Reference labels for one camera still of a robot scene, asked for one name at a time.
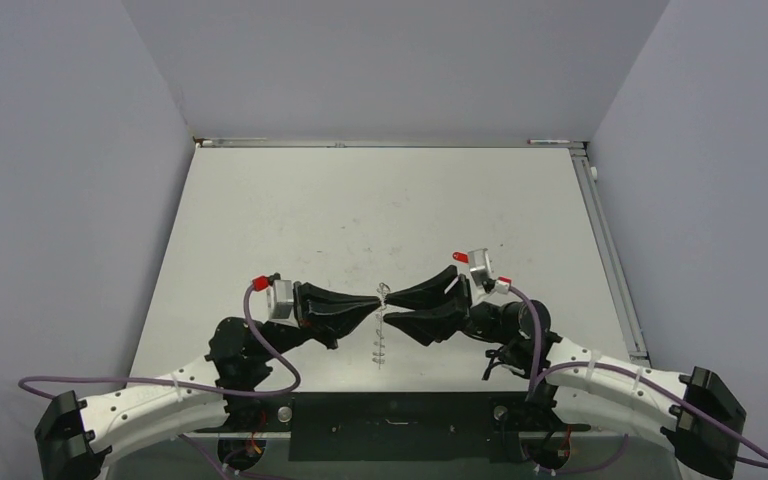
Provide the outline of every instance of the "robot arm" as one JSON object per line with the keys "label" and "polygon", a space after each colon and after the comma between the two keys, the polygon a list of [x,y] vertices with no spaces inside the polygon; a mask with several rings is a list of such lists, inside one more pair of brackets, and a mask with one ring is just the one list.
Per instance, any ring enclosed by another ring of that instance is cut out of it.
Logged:
{"label": "robot arm", "polygon": [[[455,259],[469,263],[475,298],[466,275],[452,265],[426,282],[387,294],[384,303],[408,311],[388,313],[383,320],[425,346],[457,332],[500,344],[487,351],[485,376],[504,366],[528,378],[536,362],[543,373],[530,379],[523,402],[506,409],[511,431],[598,425],[661,445],[705,475],[733,476],[739,441],[699,415],[742,432],[746,412],[716,374],[697,367],[692,375],[682,375],[602,356],[554,333],[549,311],[538,301],[533,308],[526,308],[529,301],[482,302],[491,293],[511,289],[510,280],[492,277],[485,250],[455,254]],[[338,339],[382,304],[376,296],[330,292],[277,274],[259,277],[254,286],[269,288],[269,322],[226,318],[204,357],[156,379],[139,379],[154,385],[82,399],[74,392],[55,397],[34,432],[44,478],[93,479],[102,467],[135,450],[194,430],[223,426],[246,431],[262,409],[258,396],[289,390],[255,391],[271,372],[266,362],[272,355],[249,325],[279,353],[308,340],[334,349]]]}
{"label": "robot arm", "polygon": [[229,317],[217,326],[206,355],[154,379],[131,379],[149,385],[81,399],[74,391],[54,397],[34,431],[43,477],[89,480],[123,456],[177,435],[250,426],[261,409],[258,397],[286,392],[255,391],[272,371],[266,365],[272,356],[249,325],[279,353],[308,340],[335,349],[340,338],[380,307],[378,297],[344,295],[308,283],[290,285],[277,274],[261,279],[273,287],[271,315],[287,314],[282,309],[289,303],[297,322],[264,324]]}
{"label": "robot arm", "polygon": [[[454,258],[469,264],[472,283],[483,290],[479,299],[511,289],[509,279],[492,277],[486,250],[455,253]],[[456,275],[451,266],[424,284],[391,294],[388,304],[416,310],[387,314],[384,322],[425,346],[445,341],[457,331],[475,340],[502,344],[498,350],[487,351],[491,363],[485,377],[500,365],[528,378],[529,367],[536,361],[538,370],[545,373],[530,379],[525,407],[508,412],[514,421],[519,416],[523,424],[553,429],[598,425],[660,445],[683,464],[710,477],[732,478],[740,442],[703,415],[740,434],[746,411],[715,373],[696,367],[691,375],[684,375],[603,356],[551,331],[548,309],[540,302],[533,302],[533,310],[520,302],[471,306],[470,282],[465,275]],[[417,290],[424,295],[418,296]],[[426,302],[408,302],[405,296]],[[540,335],[535,335],[536,328]]]}

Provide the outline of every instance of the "screw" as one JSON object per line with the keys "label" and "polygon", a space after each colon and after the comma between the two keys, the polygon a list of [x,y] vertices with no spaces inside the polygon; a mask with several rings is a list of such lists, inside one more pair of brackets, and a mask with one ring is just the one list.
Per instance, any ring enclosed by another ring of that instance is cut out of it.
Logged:
{"label": "screw", "polygon": [[278,421],[281,423],[287,423],[293,418],[293,409],[290,407],[281,407],[278,409]]}
{"label": "screw", "polygon": [[508,413],[507,407],[505,407],[504,405],[499,405],[498,407],[493,409],[493,418],[495,418],[496,420],[501,420],[506,413]]}

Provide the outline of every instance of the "cable tie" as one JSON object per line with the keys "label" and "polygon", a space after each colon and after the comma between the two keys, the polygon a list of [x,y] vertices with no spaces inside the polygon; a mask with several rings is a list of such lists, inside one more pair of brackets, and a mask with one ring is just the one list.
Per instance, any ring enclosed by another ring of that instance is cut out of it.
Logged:
{"label": "cable tie", "polygon": [[590,362],[587,364],[587,374],[584,375],[584,386],[587,393],[592,394],[590,381],[593,379],[593,371],[596,370],[596,362],[602,358],[602,352],[599,350],[590,350]]}
{"label": "cable tie", "polygon": [[175,395],[178,395],[178,403],[181,403],[184,401],[184,397],[181,395],[181,388],[178,386],[178,377],[175,376],[175,372],[171,372],[169,376],[172,377],[172,385],[175,388]]}
{"label": "cable tie", "polygon": [[500,366],[502,368],[504,368],[505,370],[507,370],[509,372],[513,372],[513,373],[515,373],[517,375],[520,375],[520,376],[525,375],[525,370],[523,370],[521,368],[516,368],[516,367],[514,367],[512,365],[508,365],[507,363],[503,363]]}
{"label": "cable tie", "polygon": [[640,385],[640,376],[643,375],[643,367],[637,367],[637,375],[634,376],[634,385],[631,386],[631,393],[637,390],[637,386]]}

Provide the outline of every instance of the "white table surface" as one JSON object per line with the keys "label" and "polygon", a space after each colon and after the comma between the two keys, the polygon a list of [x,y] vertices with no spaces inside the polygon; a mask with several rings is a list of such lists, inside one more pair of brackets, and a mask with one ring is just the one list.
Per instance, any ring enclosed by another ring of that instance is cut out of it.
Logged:
{"label": "white table surface", "polygon": [[[628,359],[566,149],[198,149],[131,373],[160,375],[207,353],[217,323],[242,316],[258,275],[374,295],[379,282],[412,286],[452,252],[482,247],[497,274],[548,306],[554,331]],[[252,313],[265,318],[265,295]],[[370,316],[337,350],[309,341],[289,352],[299,390],[527,388],[502,369],[480,381],[491,345],[460,333],[422,347],[385,325],[379,370],[376,327]],[[291,383],[270,364],[259,390]]]}

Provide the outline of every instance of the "white wall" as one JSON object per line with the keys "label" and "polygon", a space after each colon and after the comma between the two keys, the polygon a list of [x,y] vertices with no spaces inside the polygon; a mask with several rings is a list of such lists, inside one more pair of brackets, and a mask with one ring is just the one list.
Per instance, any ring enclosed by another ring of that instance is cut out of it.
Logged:
{"label": "white wall", "polygon": [[768,2],[670,2],[590,153],[653,363],[719,372],[768,449]]}
{"label": "white wall", "polygon": [[199,136],[590,139],[667,0],[123,0]]}
{"label": "white wall", "polygon": [[119,1],[0,1],[0,480],[41,478],[19,377],[127,372],[191,154]]}

